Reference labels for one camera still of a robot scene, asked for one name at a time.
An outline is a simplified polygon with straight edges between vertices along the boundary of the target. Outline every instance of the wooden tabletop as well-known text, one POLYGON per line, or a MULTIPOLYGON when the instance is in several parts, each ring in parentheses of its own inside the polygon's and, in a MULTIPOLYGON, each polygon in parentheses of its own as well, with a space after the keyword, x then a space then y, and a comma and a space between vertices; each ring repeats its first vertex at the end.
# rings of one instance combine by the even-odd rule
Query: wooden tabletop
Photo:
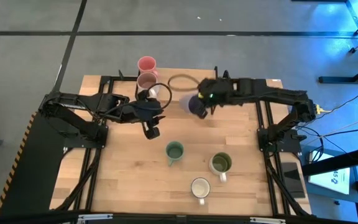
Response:
MULTIPOLYGON (((159 68, 158 80, 166 83, 176 74, 188 74, 199 81, 214 78, 214 70, 159 68)), ((98 92, 100 76, 84 76, 80 94, 98 92)), ((282 87, 280 80, 267 80, 269 86, 282 87)), ((175 80, 176 87, 195 86, 188 80, 175 80)), ((134 100, 135 82, 114 82, 113 93, 129 96, 134 100)), ((160 136, 148 140, 142 126, 116 124, 108 121, 109 136, 101 154, 93 211, 126 213, 174 213, 198 215, 271 215, 269 191, 263 155, 259 151, 256 130, 258 128, 255 103, 243 106, 216 108, 214 115, 201 120, 180 109, 178 99, 188 93, 173 92, 173 100, 163 115, 158 128, 160 136), (181 161, 168 166, 165 146, 179 141, 185 148, 181 161), (226 152, 232 158, 227 182, 208 168, 209 159, 217 152, 226 152), (197 177, 204 177, 211 184, 211 193, 205 205, 190 192, 190 184, 197 177)), ((158 99, 168 100, 168 91, 161 88, 158 99)), ((262 112, 267 124, 264 103, 262 112)), ((285 105, 272 103, 273 120, 280 121, 288 114, 285 105)), ((78 111, 85 119, 91 117, 78 111)), ((59 206, 73 190, 80 175, 84 149, 74 149, 60 165, 50 208, 59 206)), ((296 162, 290 153, 280 153, 282 162, 296 162)), ((82 197, 85 206, 88 186, 82 197)), ((276 186, 279 212, 283 213, 280 191, 276 186)), ((310 212, 308 196, 297 200, 310 212)))

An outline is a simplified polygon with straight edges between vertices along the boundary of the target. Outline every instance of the pink mug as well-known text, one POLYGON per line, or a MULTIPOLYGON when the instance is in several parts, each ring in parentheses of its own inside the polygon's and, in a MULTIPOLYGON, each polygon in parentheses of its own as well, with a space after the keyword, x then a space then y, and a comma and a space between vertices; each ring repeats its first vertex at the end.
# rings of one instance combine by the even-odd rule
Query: pink mug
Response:
MULTIPOLYGON (((145 72, 137 77, 136 83, 137 83, 138 91, 147 90, 152 85, 158 83, 157 76, 152 72, 145 72)), ((156 98, 159 90, 160 90, 160 86, 158 85, 153 86, 149 90, 149 97, 156 98)))
POLYGON ((153 57, 142 57, 139 61, 137 61, 137 67, 140 70, 140 73, 152 72, 155 75, 158 75, 157 63, 153 57))

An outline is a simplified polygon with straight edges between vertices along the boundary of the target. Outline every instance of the green mug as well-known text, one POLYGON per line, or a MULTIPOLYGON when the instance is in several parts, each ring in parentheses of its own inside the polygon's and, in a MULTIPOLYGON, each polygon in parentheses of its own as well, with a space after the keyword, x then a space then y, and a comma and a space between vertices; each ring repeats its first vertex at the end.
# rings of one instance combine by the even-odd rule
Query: green mug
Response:
POLYGON ((168 166, 172 166, 173 162, 179 161, 183 157, 183 145, 177 141, 170 142, 165 148, 165 152, 169 159, 168 166))

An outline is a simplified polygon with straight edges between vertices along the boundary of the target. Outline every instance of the white mug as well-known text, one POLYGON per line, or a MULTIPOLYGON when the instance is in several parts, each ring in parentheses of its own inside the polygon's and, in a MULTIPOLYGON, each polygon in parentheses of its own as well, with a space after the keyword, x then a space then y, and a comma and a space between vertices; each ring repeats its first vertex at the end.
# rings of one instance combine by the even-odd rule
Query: white mug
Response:
MULTIPOLYGON (((136 80, 138 91, 147 90, 152 85, 157 83, 157 76, 152 72, 145 72, 140 74, 136 80)), ((156 85, 149 90, 149 96, 152 98, 157 97, 160 86, 156 85)))
POLYGON ((191 183, 191 193, 198 198, 200 205, 205 204, 205 198, 208 196, 211 191, 211 186, 209 182, 202 178, 198 177, 191 183))
POLYGON ((221 179, 221 182, 227 181, 226 172, 231 168, 231 158, 227 153, 219 152, 209 160, 209 169, 221 179))

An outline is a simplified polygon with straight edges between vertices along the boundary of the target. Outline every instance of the yellow connector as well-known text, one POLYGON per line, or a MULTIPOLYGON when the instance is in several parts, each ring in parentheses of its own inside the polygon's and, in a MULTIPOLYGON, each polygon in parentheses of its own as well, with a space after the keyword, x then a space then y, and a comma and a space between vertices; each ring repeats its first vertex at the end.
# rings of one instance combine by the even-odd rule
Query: yellow connector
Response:
POLYGON ((321 112, 328 113, 331 111, 326 111, 322 107, 320 107, 320 105, 316 105, 316 112, 317 112, 317 114, 321 114, 321 112))

